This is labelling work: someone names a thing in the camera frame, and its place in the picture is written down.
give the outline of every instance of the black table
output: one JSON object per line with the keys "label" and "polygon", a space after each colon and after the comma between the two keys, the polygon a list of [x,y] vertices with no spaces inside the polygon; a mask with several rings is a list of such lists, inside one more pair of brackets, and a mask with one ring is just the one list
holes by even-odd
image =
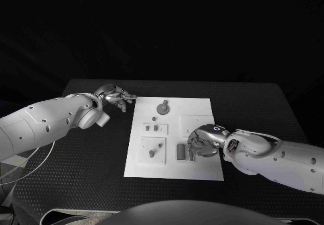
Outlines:
{"label": "black table", "polygon": [[[89,92],[114,83],[141,97],[210,98],[216,124],[308,143],[278,85],[240,82],[72,80],[63,92]],[[222,160],[225,181],[124,177],[134,104],[125,113],[105,105],[104,127],[75,128],[56,144],[39,170],[14,189],[21,224],[37,224],[53,208],[122,211],[161,200],[201,200],[253,210],[273,218],[309,218],[324,224],[324,196],[298,191],[243,174]],[[39,165],[50,146],[29,160],[24,174]]]}

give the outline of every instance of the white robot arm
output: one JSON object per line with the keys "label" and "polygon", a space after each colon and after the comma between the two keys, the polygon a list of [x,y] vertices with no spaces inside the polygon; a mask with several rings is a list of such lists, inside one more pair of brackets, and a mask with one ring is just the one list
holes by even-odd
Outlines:
{"label": "white robot arm", "polygon": [[223,148],[225,160],[248,175],[324,195],[324,149],[276,137],[217,125],[203,125],[189,136],[193,154],[212,157]]}
{"label": "white robot arm", "polygon": [[109,102],[125,112],[125,102],[135,95],[112,84],[93,94],[78,93],[29,105],[0,119],[0,161],[36,149],[66,136],[69,129],[86,129],[95,123],[102,127],[109,116],[102,104]]}

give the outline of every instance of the white board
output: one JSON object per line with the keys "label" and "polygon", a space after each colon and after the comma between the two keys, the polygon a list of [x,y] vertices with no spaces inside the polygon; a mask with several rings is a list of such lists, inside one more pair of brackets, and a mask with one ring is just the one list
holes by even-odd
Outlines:
{"label": "white board", "polygon": [[[160,115],[157,113],[157,105],[161,104],[164,100],[168,101],[170,112],[165,115]],[[153,126],[167,125],[167,133],[158,136],[150,132],[145,133],[144,124]],[[194,130],[204,124],[214,124],[210,100],[207,98],[138,97],[135,100],[124,176],[223,181],[219,154],[210,158],[194,155],[194,162],[190,162],[186,153],[187,160],[176,160],[177,144],[186,145],[190,135],[187,133],[183,137],[183,129]],[[161,162],[160,165],[155,163],[141,163],[138,160],[138,155],[141,155],[140,151],[142,149],[142,137],[160,137],[165,139],[164,162]]]}

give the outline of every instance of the black background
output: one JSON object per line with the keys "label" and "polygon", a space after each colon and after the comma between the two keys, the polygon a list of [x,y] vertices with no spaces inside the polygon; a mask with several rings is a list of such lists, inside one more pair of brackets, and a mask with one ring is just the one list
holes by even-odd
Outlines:
{"label": "black background", "polygon": [[324,146],[321,1],[46,1],[4,3],[1,12],[1,100],[57,97],[75,78],[276,83],[309,143]]}

